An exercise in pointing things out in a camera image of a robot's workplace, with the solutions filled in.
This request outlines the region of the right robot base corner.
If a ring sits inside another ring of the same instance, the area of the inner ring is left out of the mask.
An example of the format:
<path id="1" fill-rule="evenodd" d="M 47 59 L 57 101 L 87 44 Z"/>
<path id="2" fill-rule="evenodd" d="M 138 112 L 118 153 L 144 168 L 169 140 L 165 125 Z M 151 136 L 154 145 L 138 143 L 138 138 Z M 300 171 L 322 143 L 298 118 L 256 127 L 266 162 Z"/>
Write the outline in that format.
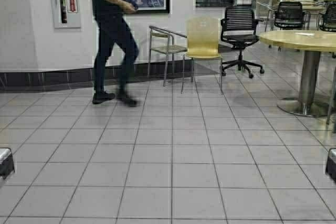
<path id="1" fill-rule="evenodd" d="M 335 182 L 336 180 L 336 164 L 335 164 L 335 152 L 336 148 L 329 149 L 325 173 L 330 176 L 331 179 Z"/>

